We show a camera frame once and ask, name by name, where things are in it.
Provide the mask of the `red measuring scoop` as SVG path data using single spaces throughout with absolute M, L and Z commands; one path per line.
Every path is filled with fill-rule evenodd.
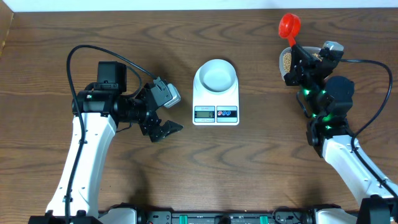
M 295 37 L 300 32 L 301 20 L 299 16 L 286 13 L 279 22 L 279 37 L 286 39 L 290 47 L 296 44 Z

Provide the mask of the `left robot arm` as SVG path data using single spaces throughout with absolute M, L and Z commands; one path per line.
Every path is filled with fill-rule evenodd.
M 106 155 L 119 123 L 138 124 L 142 134 L 158 142 L 183 127 L 161 122 L 157 109 L 170 108 L 181 99 L 178 90 L 157 77 L 125 95 L 129 67 L 119 62 L 100 62 L 97 81 L 90 83 L 72 104 L 73 134 L 62 177 L 42 216 L 29 223 L 147 223 L 144 211 L 126 203 L 104 214 L 98 196 Z

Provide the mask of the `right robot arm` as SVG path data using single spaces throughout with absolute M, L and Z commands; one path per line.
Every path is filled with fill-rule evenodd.
M 350 214 L 337 205 L 319 205 L 302 223 L 390 223 L 397 221 L 397 184 L 363 151 L 348 124 L 354 82 L 334 76 L 344 62 L 343 46 L 327 41 L 323 47 L 295 44 L 282 51 L 279 68 L 288 86 L 299 86 L 296 99 L 308 118 L 307 141 L 343 179 L 359 205 Z

